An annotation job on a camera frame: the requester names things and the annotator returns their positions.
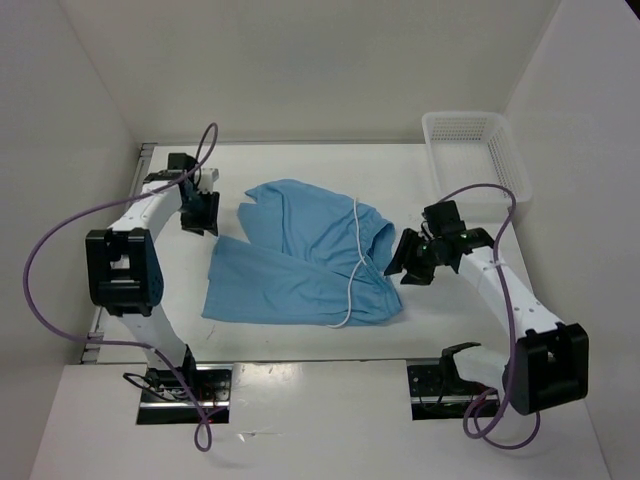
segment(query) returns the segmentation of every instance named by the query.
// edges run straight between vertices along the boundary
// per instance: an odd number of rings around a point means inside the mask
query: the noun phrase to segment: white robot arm
[[[454,201],[425,208],[430,233],[406,229],[386,275],[405,270],[403,284],[429,285],[438,266],[450,266],[480,294],[509,333],[505,295],[494,261],[493,239],[481,229],[468,230]],[[584,398],[587,394],[589,338],[579,324],[565,325],[547,310],[502,258],[515,320],[515,357],[490,351],[478,343],[443,350],[445,381],[478,382],[504,396],[507,368],[515,362],[511,406],[527,415]]]
[[[191,170],[195,159],[170,154],[166,170],[145,178],[142,193],[155,191]],[[194,178],[131,205],[107,230],[92,230],[86,237],[89,291],[94,304],[102,306],[127,326],[141,343],[155,346],[173,365],[180,366],[189,382],[195,360],[189,347],[176,335],[160,304],[164,281],[153,247],[169,218],[181,212],[182,229],[217,235],[219,195],[213,192],[217,169],[199,171]],[[149,369],[165,383],[172,383],[166,365],[145,350]]]

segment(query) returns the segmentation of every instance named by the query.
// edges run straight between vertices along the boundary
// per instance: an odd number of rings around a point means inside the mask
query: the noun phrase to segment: purple cable
[[[195,433],[194,433],[194,443],[196,445],[196,448],[198,450],[200,450],[201,452],[208,452],[211,449],[211,445],[213,443],[213,435],[211,433],[211,427],[209,426],[209,418],[212,415],[207,414],[204,409],[202,408],[202,406],[198,403],[198,399],[196,398],[196,396],[193,394],[193,392],[191,391],[191,389],[189,388],[189,385],[187,385],[187,382],[185,381],[184,377],[182,376],[182,374],[176,369],[176,367],[174,367],[171,364],[171,361],[159,350],[157,350],[153,345],[149,345],[148,343],[142,343],[142,342],[130,342],[130,341],[125,341],[125,340],[90,340],[88,338],[82,337],[80,335],[73,335],[67,332],[63,332],[62,330],[60,330],[59,328],[57,328],[55,325],[51,324],[46,318],[44,318],[44,316],[42,315],[42,313],[40,313],[40,310],[38,310],[38,307],[36,306],[34,300],[33,300],[33,296],[31,295],[31,287],[29,285],[29,276],[31,274],[31,266],[33,264],[33,261],[36,257],[36,255],[38,254],[38,252],[40,251],[40,249],[42,248],[42,246],[47,242],[47,240],[49,240],[49,238],[51,238],[58,230],[64,228],[65,226],[69,225],[70,223],[82,218],[82,217],[86,217],[87,215],[91,215],[92,213],[95,212],[99,212],[101,210],[106,210],[107,208],[111,208],[111,207],[117,207],[118,205],[124,205],[125,203],[129,203],[129,202],[137,202],[139,200],[143,200],[145,198],[148,198],[152,195],[156,195],[157,193],[163,192],[181,182],[183,182],[184,180],[186,180],[187,177],[189,177],[190,175],[192,175],[196,170],[199,170],[202,165],[205,164],[205,162],[207,160],[209,160],[209,157],[211,156],[211,153],[213,152],[213,149],[216,146],[216,143],[218,141],[218,124],[215,122],[212,122],[211,124],[209,124],[209,126],[207,127],[207,129],[204,131],[202,138],[200,139],[200,143],[198,144],[198,153],[196,154],[196,160],[198,159],[199,155],[200,155],[200,151],[202,149],[202,146],[204,144],[204,141],[207,138],[207,135],[209,134],[209,132],[211,131],[211,129],[214,128],[214,133],[213,133],[213,139],[211,141],[211,146],[209,147],[209,150],[207,150],[207,153],[205,153],[204,157],[202,158],[202,160],[196,164],[195,167],[193,167],[191,170],[189,170],[188,172],[185,172],[183,175],[181,175],[179,178],[169,182],[168,184],[157,188],[155,190],[152,190],[151,192],[147,192],[147,193],[143,193],[141,195],[134,195],[132,197],[129,198],[125,198],[123,200],[116,200],[113,202],[108,202],[108,203],[104,203],[102,205],[98,205],[96,207],[90,208],[88,210],[84,210],[82,212],[76,213],[75,215],[72,215],[71,217],[67,218],[66,220],[63,220],[62,222],[60,222],[59,224],[57,224],[55,227],[53,227],[51,230],[49,230],[47,233],[45,233],[42,238],[40,240],[38,240],[38,242],[35,244],[35,246],[33,247],[33,249],[31,250],[31,253],[29,253],[29,256],[27,257],[27,261],[25,262],[24,265],[24,271],[22,273],[22,290],[24,291],[24,297],[27,300],[27,305],[29,306],[29,308],[31,309],[31,311],[33,312],[33,314],[35,315],[35,317],[40,321],[40,323],[42,325],[45,326],[45,328],[47,328],[47,330],[49,330],[50,332],[54,333],[55,335],[58,335],[59,337],[62,337],[66,340],[70,340],[72,342],[76,342],[76,343],[82,343],[82,344],[91,344],[91,345],[116,345],[116,346],[129,346],[129,347],[140,347],[140,348],[144,348],[147,350],[151,350],[153,353],[155,353],[158,358],[160,358],[160,360],[162,360],[166,365],[167,368],[171,371],[171,373],[173,373],[173,375],[175,375],[176,379],[178,380],[178,382],[180,383],[180,386],[184,389],[185,393],[187,394],[187,396],[189,397],[189,400],[191,400],[191,402],[193,403],[193,406],[196,408],[197,412],[198,412],[198,416],[200,417],[200,422],[198,423],[198,426],[196,427]],[[205,427],[205,431],[207,433],[207,443],[203,446],[200,444],[200,440],[199,440],[199,433],[200,433],[200,429],[202,428],[202,426]]]
[[[505,386],[504,398],[500,403],[500,407],[498,408],[498,411],[496,412],[495,416],[491,419],[489,424],[483,429],[481,429],[478,423],[478,417],[482,409],[486,406],[486,404],[483,405],[484,399],[488,395],[492,393],[496,393],[495,389],[493,388],[490,388],[484,391],[482,394],[476,397],[469,404],[469,406],[467,407],[467,410],[464,412],[462,428],[464,429],[464,433],[469,438],[473,438],[473,439],[482,438],[485,442],[489,443],[490,445],[496,448],[500,448],[502,450],[517,450],[519,448],[523,448],[529,445],[538,434],[538,431],[540,430],[540,412],[536,412],[536,424],[533,429],[533,432],[531,433],[531,435],[529,435],[529,437],[526,440],[522,441],[521,443],[518,443],[516,445],[501,445],[487,438],[487,435],[491,433],[494,428],[496,428],[496,426],[502,419],[504,412],[509,406],[509,401],[511,399],[511,392],[513,390],[513,380],[515,377],[515,370],[516,370],[515,369],[516,342],[517,342],[516,321],[513,316],[513,303],[511,302],[511,295],[509,294],[509,286],[507,285],[507,280],[504,277],[504,272],[502,271],[502,266],[500,265],[500,261],[499,261],[500,260],[499,259],[500,240],[502,239],[502,235],[507,229],[507,226],[509,225],[509,223],[511,223],[511,220],[513,219],[513,214],[516,211],[516,197],[511,190],[509,190],[506,187],[503,187],[502,185],[497,185],[495,183],[475,183],[473,185],[468,185],[466,187],[456,190],[453,193],[450,193],[440,201],[444,202],[446,200],[449,200],[451,197],[454,197],[455,195],[458,195],[462,192],[466,192],[467,190],[471,190],[474,188],[495,188],[506,193],[511,199],[511,208],[508,209],[509,214],[507,215],[507,218],[505,219],[504,223],[500,226],[500,229],[498,230],[498,234],[496,235],[495,242],[493,245],[493,261],[496,265],[496,271],[498,272],[498,278],[500,279],[500,286],[502,287],[502,292],[504,293],[504,302],[507,309],[507,321],[509,323],[509,367],[507,370],[507,385]],[[469,420],[472,416],[476,426],[475,432],[472,432],[469,428]]]

